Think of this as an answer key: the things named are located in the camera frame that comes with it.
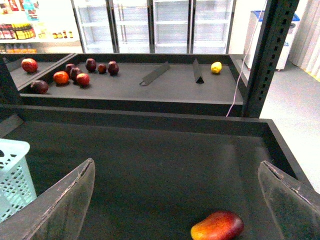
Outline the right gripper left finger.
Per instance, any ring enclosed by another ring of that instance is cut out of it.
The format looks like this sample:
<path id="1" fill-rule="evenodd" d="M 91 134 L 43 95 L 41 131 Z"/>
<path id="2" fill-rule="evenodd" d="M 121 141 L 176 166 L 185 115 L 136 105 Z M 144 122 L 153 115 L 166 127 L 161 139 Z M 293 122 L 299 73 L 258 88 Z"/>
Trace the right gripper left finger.
<path id="1" fill-rule="evenodd" d="M 2 240 L 78 239 L 93 194 L 95 162 L 88 158 L 29 205 L 0 224 Z"/>

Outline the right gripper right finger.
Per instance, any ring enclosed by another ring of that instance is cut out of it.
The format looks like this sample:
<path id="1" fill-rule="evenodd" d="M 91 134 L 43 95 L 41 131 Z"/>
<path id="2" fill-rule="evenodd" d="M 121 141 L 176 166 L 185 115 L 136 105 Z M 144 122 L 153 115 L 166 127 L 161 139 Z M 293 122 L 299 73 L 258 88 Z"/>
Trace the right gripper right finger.
<path id="1" fill-rule="evenodd" d="M 320 194 L 268 161 L 258 167 L 258 181 L 281 240 L 320 238 Z"/>

